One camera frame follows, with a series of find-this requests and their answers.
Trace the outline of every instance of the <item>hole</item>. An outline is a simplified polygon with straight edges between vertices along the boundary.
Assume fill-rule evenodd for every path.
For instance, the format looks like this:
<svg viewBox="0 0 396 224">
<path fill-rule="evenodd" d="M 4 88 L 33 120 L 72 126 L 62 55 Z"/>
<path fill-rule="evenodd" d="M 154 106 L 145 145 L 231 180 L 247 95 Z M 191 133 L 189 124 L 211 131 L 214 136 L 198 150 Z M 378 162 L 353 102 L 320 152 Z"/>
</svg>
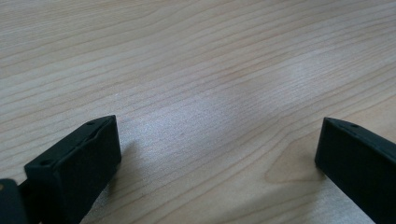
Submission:
<svg viewBox="0 0 396 224">
<path fill-rule="evenodd" d="M 40 165 L 50 165 L 53 162 L 53 160 L 44 160 L 40 162 Z"/>
</svg>

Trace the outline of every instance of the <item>wooden table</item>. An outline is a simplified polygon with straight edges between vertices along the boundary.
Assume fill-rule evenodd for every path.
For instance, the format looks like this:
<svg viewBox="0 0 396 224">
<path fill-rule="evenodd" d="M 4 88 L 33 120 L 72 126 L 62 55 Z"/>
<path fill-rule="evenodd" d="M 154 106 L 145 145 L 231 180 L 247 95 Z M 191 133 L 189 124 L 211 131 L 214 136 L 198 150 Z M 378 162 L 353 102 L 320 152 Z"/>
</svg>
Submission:
<svg viewBox="0 0 396 224">
<path fill-rule="evenodd" d="M 0 177 L 90 119 L 122 165 L 82 223 L 372 223 L 324 117 L 396 141 L 396 2 L 0 2 Z"/>
</svg>

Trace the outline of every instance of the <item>table surface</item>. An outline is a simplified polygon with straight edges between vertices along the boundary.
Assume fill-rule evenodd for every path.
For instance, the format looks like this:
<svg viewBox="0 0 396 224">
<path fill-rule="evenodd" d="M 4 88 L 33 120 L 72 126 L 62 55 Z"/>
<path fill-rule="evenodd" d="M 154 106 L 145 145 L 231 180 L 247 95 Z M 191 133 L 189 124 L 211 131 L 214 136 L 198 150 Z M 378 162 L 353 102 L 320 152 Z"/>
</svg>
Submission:
<svg viewBox="0 0 396 224">
<path fill-rule="evenodd" d="M 0 2 L 0 177 L 115 114 L 82 223 L 372 223 L 314 164 L 324 117 L 396 141 L 396 2 Z"/>
</svg>

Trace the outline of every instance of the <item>light wood surface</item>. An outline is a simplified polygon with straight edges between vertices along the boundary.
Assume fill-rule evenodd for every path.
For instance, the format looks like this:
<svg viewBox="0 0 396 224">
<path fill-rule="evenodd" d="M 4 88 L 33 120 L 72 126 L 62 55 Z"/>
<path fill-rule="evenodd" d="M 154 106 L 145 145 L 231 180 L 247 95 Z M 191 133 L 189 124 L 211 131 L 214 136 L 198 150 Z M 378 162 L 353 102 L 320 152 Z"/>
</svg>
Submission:
<svg viewBox="0 0 396 224">
<path fill-rule="evenodd" d="M 396 2 L 0 2 L 0 177 L 118 118 L 82 223 L 372 223 L 318 171 L 323 117 L 396 141 Z"/>
</svg>

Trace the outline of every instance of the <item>wood grain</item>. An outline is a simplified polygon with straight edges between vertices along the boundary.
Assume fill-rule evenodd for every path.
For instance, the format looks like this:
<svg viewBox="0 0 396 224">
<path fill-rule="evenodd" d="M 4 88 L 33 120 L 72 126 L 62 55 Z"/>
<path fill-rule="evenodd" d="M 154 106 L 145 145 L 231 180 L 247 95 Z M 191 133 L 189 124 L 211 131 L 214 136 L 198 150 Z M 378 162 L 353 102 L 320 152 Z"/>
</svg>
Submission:
<svg viewBox="0 0 396 224">
<path fill-rule="evenodd" d="M 396 2 L 0 2 L 0 177 L 118 117 L 82 223 L 372 223 L 315 168 L 323 117 L 396 141 Z"/>
</svg>

